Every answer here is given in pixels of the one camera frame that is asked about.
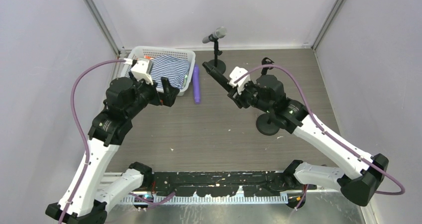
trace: microphone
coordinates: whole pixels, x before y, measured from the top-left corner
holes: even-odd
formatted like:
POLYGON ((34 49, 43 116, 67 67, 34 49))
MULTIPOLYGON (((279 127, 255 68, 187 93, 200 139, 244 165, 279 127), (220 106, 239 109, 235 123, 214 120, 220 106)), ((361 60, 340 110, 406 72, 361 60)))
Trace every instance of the microphone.
POLYGON ((227 29, 223 26, 217 28, 215 30, 215 32, 213 32, 211 35, 206 36, 202 39, 202 43, 206 44, 210 41, 216 41, 219 38, 223 38, 225 37, 225 35, 227 34, 227 29))

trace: wood grain surface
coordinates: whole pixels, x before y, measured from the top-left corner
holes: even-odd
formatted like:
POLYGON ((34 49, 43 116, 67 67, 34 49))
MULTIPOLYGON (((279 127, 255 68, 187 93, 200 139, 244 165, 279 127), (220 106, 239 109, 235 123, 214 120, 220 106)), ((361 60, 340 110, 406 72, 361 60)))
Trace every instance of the wood grain surface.
MULTIPOLYGON (((212 51, 196 53, 200 66, 201 104, 193 100, 192 85, 173 107, 147 106, 133 120, 133 128, 108 166, 108 172, 123 172, 130 163, 144 163, 154 171, 283 170, 293 159, 335 166, 305 141, 281 130, 264 136, 255 127, 262 113, 239 109, 227 92, 209 76, 202 63, 212 51)), ((331 104, 312 50, 224 51, 220 59, 228 77, 235 66, 251 69, 264 57, 287 68, 299 81, 314 113, 338 132, 331 104)), ((296 86, 279 70, 270 70, 284 84, 288 97, 302 101, 296 86)), ((251 75, 256 80, 260 72, 251 75)))

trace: blue and white striped fabric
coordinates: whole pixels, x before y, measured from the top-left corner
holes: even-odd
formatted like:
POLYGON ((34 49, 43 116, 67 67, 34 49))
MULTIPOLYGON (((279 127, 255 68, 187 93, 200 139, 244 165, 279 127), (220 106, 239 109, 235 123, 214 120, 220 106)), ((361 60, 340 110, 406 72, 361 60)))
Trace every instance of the blue and white striped fabric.
POLYGON ((185 76, 191 67, 188 61, 173 56, 158 56, 151 61, 153 66, 150 75, 157 82, 158 88, 163 88, 161 77, 169 78, 170 84, 175 88, 183 87, 185 76))

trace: purple cylinder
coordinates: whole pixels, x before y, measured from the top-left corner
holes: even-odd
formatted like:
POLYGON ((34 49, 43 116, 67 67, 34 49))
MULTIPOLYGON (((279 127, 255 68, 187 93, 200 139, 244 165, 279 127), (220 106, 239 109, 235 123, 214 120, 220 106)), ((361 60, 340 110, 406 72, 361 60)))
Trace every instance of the purple cylinder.
POLYGON ((199 67, 197 64, 194 66, 192 82, 194 83, 194 101, 198 105, 201 103, 201 90, 199 88, 199 67))

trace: plastic basket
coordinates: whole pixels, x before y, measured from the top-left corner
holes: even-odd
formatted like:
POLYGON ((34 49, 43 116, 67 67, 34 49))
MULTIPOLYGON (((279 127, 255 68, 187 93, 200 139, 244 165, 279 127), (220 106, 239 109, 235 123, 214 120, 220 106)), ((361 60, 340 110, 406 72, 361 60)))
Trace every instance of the plastic basket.
MULTIPOLYGON (((185 91, 188 89, 189 84, 192 80, 192 72, 194 71, 195 66, 195 53, 189 50, 181 50, 181 49, 171 49, 171 48, 163 48, 163 47, 153 47, 153 46, 137 46, 132 49, 131 53, 129 54, 129 59, 137 59, 137 58, 144 58, 144 56, 149 56, 151 58, 155 58, 157 56, 168 55, 177 57, 183 60, 187 60, 191 67, 189 68, 188 79, 186 80, 185 85, 180 90, 178 96, 182 96, 185 91)), ((129 77, 129 70, 130 65, 125 65, 121 71, 120 77, 129 77)))

